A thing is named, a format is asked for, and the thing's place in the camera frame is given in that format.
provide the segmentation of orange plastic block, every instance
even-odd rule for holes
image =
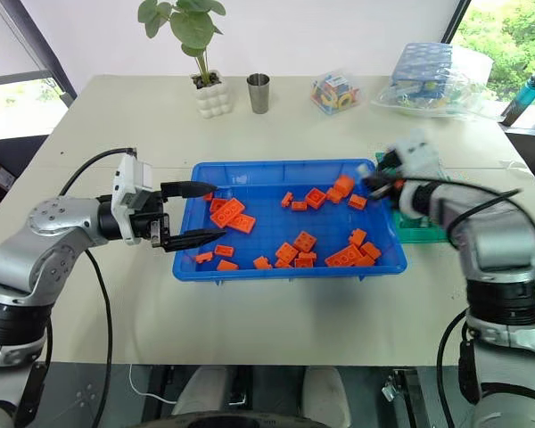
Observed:
[[[279,250],[276,251],[276,257],[284,263],[291,263],[298,251],[289,243],[283,243]]]
[[[265,256],[260,256],[255,259],[253,261],[253,266],[255,266],[256,269],[271,269],[273,267],[269,264],[269,260]]]
[[[327,199],[332,203],[339,203],[342,200],[342,194],[334,187],[327,190]]]
[[[208,252],[203,252],[202,254],[199,254],[197,256],[194,256],[194,261],[200,265],[201,263],[204,263],[205,261],[211,261],[213,258],[214,258],[214,254],[212,254],[212,251],[208,251]]]
[[[291,268],[291,267],[292,265],[290,265],[289,263],[285,263],[283,260],[277,259],[276,268]]]
[[[349,176],[340,176],[335,181],[333,186],[344,198],[349,196],[349,193],[352,192],[353,187],[355,187],[355,180]]]
[[[316,252],[300,252],[299,258],[315,261],[317,260],[317,253]]]
[[[231,261],[221,260],[216,270],[238,270],[240,267]]]
[[[292,211],[307,211],[306,202],[292,202]]]
[[[313,210],[320,209],[321,205],[325,203],[325,199],[325,194],[316,187],[313,187],[311,190],[309,190],[309,193],[307,193],[307,196],[305,196],[305,202]]]
[[[217,245],[214,249],[214,254],[217,256],[232,257],[234,256],[234,251],[235,248],[229,245]]]
[[[373,243],[366,243],[365,245],[360,247],[360,249],[365,254],[368,254],[369,256],[371,256],[374,260],[376,260],[379,257],[381,257],[381,254],[382,254],[381,251],[378,248],[376,248]]]
[[[368,254],[365,254],[363,257],[355,261],[354,266],[374,266],[375,265],[375,259],[373,259]]]
[[[356,247],[360,247],[363,242],[365,241],[366,232],[362,229],[355,229],[353,230],[352,234],[350,234],[349,242],[355,245]]]
[[[289,207],[289,204],[293,201],[293,193],[288,192],[285,194],[284,198],[282,199],[282,208]]]
[[[356,208],[357,210],[362,210],[365,208],[366,199],[357,194],[352,194],[349,199],[349,206]]]
[[[313,260],[312,259],[295,259],[296,268],[312,268]]]
[[[245,214],[238,214],[229,223],[228,227],[232,227],[235,230],[248,234],[251,232],[256,224],[256,218],[252,216],[246,216]]]
[[[325,259],[327,266],[354,266],[363,255],[353,244]]]
[[[316,242],[317,238],[315,236],[311,236],[307,232],[301,231],[299,236],[293,242],[293,246],[300,251],[310,252]]]
[[[243,203],[232,198],[220,207],[218,211],[212,214],[210,220],[212,220],[216,226],[224,228],[232,219],[234,219],[234,217],[238,214],[242,214],[245,208]]]
[[[210,212],[218,211],[226,202],[228,202],[228,199],[214,198],[210,203]]]

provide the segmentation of white cable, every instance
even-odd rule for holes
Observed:
[[[176,401],[168,401],[167,399],[164,399],[163,397],[159,397],[158,395],[149,394],[148,392],[140,392],[140,390],[138,390],[133,384],[132,373],[133,373],[133,365],[131,364],[128,367],[128,382],[131,385],[131,388],[133,389],[133,391],[136,392],[136,394],[142,397],[151,397],[152,399],[157,399],[158,401],[162,401],[163,403],[167,403],[167,404],[177,404]]]

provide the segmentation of stainless steel cup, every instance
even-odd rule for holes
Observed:
[[[251,110],[257,114],[265,113],[269,108],[269,76],[255,73],[251,74],[247,80]]]

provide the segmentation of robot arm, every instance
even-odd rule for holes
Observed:
[[[150,168],[124,156],[113,195],[97,199],[59,196],[40,203],[24,227],[0,245],[0,428],[25,426],[37,411],[45,367],[36,363],[45,344],[52,307],[79,255],[110,240],[149,240],[165,251],[214,241],[225,231],[201,229],[170,236],[163,203],[196,197],[216,187],[164,183],[152,190]]]
[[[399,174],[408,180],[397,180]],[[418,174],[435,182],[413,180]],[[459,250],[471,335],[460,347],[459,383],[465,398],[477,405],[473,426],[533,426],[535,227],[507,201],[465,216],[495,195],[441,178],[437,153],[414,137],[397,142],[378,174],[365,182],[372,196],[389,194],[407,217],[427,216],[447,230]]]

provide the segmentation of table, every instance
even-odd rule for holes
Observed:
[[[364,80],[368,93],[384,81]],[[271,110],[255,116],[244,98],[245,80],[229,79],[235,111],[205,120],[191,104],[182,109],[193,101],[183,78],[95,78],[1,204],[0,242],[37,202],[59,192],[77,165],[109,147],[136,145],[140,159],[156,167],[158,183],[188,179],[194,163],[205,160],[372,158],[411,128],[425,128],[434,138],[452,177],[501,190],[523,188],[515,198],[535,217],[535,180],[496,124],[412,119],[368,105],[328,118],[306,101],[309,81],[274,78]],[[171,96],[146,103],[158,94],[156,87],[169,89]],[[119,95],[119,88],[126,93]],[[508,161],[513,164],[506,168]],[[109,193],[118,162],[108,159],[91,168],[70,193]],[[166,210],[177,231],[184,202],[170,200]],[[465,307],[465,280],[447,244],[405,245],[404,250],[408,268],[399,276],[218,286],[179,282],[171,274],[174,255],[148,243],[128,247],[114,242],[93,249],[111,296],[113,361],[433,365],[443,329]],[[104,362],[104,317],[95,274],[81,258],[53,309],[53,360]],[[449,343],[448,364],[457,362],[457,337]]]

